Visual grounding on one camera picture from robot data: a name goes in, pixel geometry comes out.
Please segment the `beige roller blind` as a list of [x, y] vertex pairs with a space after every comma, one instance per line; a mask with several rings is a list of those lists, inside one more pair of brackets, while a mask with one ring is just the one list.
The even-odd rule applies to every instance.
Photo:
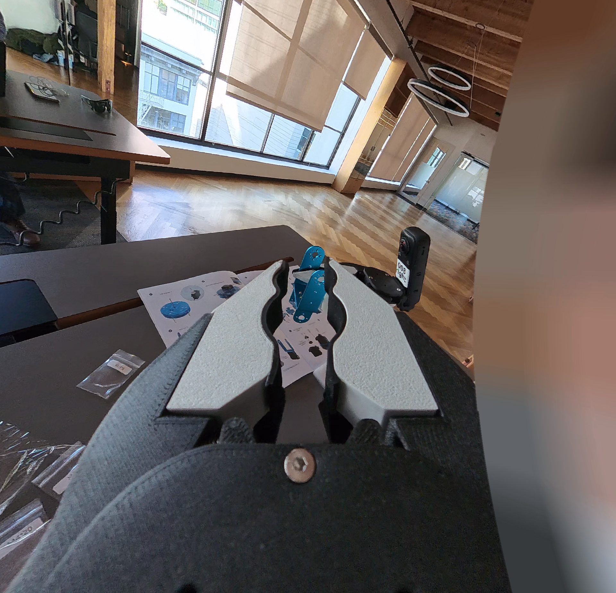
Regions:
[[401, 182], [436, 127], [417, 96], [411, 96], [368, 176]]
[[364, 28], [351, 0], [242, 0], [227, 94], [321, 131]]
[[367, 25], [343, 78], [343, 84], [364, 100], [386, 58], [378, 39], [373, 25]]

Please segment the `blue metal bracket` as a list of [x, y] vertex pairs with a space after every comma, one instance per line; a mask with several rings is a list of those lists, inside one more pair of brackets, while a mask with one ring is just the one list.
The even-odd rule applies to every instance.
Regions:
[[319, 313], [325, 298], [325, 251], [319, 246], [306, 250], [301, 265], [293, 271], [295, 280], [289, 301], [295, 313], [293, 320], [305, 323]]

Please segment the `crumpled clear cellophane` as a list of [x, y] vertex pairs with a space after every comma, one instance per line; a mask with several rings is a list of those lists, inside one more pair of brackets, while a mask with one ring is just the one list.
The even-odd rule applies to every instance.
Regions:
[[27, 431], [1, 421], [1, 491], [21, 485], [55, 453], [56, 446], [37, 440]]

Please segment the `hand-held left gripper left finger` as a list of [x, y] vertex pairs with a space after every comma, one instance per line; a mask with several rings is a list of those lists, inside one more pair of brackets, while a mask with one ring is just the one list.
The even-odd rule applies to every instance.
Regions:
[[288, 263], [279, 260], [213, 312], [167, 411], [243, 418], [255, 439], [276, 440], [285, 393], [273, 332], [287, 285]]

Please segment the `large grid window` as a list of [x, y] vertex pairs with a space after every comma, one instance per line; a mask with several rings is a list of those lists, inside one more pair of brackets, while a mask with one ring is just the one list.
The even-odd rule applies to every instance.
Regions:
[[142, 0], [137, 124], [192, 142], [329, 166], [368, 96], [361, 99], [342, 80], [316, 131], [228, 95], [241, 14], [242, 0]]

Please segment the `wooden edged background desk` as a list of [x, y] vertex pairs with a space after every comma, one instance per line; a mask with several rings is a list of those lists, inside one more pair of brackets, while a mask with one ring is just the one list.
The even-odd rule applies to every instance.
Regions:
[[99, 99], [95, 93], [59, 84], [56, 90], [66, 95], [55, 104], [32, 96], [24, 82], [35, 79], [6, 71], [1, 116], [82, 129], [92, 141], [1, 128], [2, 172], [101, 179], [101, 243], [115, 243], [115, 182], [130, 178], [133, 162], [167, 165], [170, 157], [115, 107], [111, 113], [98, 114], [81, 100], [82, 95]]

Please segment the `clear plastic bag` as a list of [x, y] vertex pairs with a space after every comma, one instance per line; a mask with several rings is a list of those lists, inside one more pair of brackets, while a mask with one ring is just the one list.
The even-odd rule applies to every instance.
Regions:
[[144, 363], [144, 360], [136, 355], [117, 350], [77, 387], [107, 399], [122, 387]]
[[37, 475], [31, 483], [60, 501], [71, 481], [85, 446], [77, 442], [67, 448], [51, 465]]
[[1, 522], [1, 563], [24, 562], [40, 542], [50, 522], [35, 499]]

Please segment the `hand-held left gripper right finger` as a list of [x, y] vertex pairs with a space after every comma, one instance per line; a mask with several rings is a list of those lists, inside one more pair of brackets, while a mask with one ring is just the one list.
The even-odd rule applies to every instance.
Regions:
[[319, 410], [329, 440], [344, 443], [364, 419], [386, 428], [391, 418], [437, 414], [402, 315], [334, 260], [326, 260], [325, 286], [336, 334], [313, 374], [324, 389]]

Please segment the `patterned rug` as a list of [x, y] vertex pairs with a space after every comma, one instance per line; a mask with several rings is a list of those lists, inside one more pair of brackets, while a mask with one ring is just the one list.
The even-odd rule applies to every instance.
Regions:
[[479, 222], [475, 222], [461, 212], [456, 212], [436, 199], [427, 207], [427, 213], [452, 231], [477, 244]]

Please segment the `black desk mat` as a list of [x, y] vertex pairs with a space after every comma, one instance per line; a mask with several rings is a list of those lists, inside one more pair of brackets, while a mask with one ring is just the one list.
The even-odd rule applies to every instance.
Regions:
[[23, 120], [18, 118], [1, 116], [1, 127], [16, 131], [31, 132], [75, 140], [92, 141], [92, 138], [82, 129], [43, 123], [41, 121]]

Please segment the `black flat pad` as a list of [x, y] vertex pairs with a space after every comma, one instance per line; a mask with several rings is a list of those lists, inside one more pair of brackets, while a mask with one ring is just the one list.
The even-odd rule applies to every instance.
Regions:
[[41, 326], [56, 328], [57, 320], [34, 280], [1, 283], [1, 337]]

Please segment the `green duffel bag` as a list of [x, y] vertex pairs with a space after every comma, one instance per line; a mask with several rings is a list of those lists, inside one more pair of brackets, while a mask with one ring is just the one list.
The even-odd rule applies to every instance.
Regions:
[[56, 55], [60, 47], [56, 33], [44, 34], [36, 30], [25, 28], [8, 29], [5, 44], [9, 48], [18, 50], [29, 56], [34, 54]]

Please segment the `white instruction booklet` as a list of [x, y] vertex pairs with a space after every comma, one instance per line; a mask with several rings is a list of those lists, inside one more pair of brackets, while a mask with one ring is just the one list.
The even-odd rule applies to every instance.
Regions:
[[[212, 272], [191, 279], [160, 284], [137, 291], [163, 343], [168, 348], [206, 313], [213, 312], [261, 271], [235, 274]], [[283, 387], [327, 362], [334, 329], [325, 312], [314, 313], [310, 320], [294, 320], [295, 305], [290, 301], [295, 279], [289, 274], [288, 293], [282, 301], [283, 322], [274, 332], [280, 349]]]

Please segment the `frosted glass door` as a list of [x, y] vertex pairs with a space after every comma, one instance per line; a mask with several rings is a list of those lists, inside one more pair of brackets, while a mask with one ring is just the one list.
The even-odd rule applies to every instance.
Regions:
[[484, 162], [462, 152], [441, 183], [435, 199], [478, 223], [488, 172], [489, 167]]

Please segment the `wooden column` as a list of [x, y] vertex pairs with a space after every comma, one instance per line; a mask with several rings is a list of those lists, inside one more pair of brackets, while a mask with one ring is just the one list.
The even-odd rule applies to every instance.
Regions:
[[97, 78], [111, 97], [115, 79], [116, 0], [97, 0]]
[[386, 102], [400, 78], [406, 62], [401, 58], [393, 58], [381, 80], [368, 110], [361, 120], [355, 137], [344, 157], [333, 181], [332, 187], [339, 193], [354, 195], [361, 187], [362, 180], [353, 178], [352, 172], [381, 116]]

